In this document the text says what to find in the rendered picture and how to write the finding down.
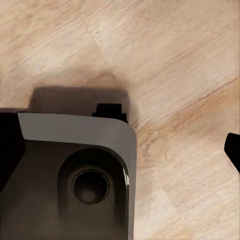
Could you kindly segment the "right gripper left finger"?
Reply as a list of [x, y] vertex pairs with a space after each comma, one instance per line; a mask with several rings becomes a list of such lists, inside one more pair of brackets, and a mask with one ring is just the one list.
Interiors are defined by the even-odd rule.
[[0, 138], [0, 193], [26, 153], [22, 133]]

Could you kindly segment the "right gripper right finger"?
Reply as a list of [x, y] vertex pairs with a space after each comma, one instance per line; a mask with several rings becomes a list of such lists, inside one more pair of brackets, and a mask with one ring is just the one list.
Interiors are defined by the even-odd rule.
[[227, 135], [224, 151], [230, 158], [233, 165], [240, 173], [240, 135], [235, 133], [229, 133]]

